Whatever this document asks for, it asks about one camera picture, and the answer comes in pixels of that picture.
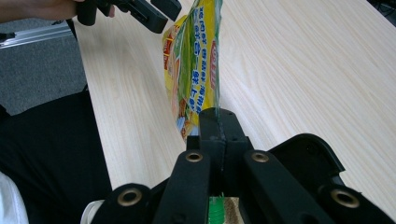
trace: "floor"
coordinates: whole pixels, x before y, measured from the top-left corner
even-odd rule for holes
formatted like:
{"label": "floor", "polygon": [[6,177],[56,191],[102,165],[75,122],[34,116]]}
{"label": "floor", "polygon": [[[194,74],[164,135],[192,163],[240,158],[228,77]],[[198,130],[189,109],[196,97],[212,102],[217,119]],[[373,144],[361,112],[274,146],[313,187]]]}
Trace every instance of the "floor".
{"label": "floor", "polygon": [[[390,13],[385,7],[378,10],[383,15]],[[396,26],[396,12],[387,18]],[[0,24],[0,33],[28,30],[52,23],[36,19],[8,22]],[[0,105],[11,115],[82,91],[85,85],[78,43],[71,35],[0,49]]]}

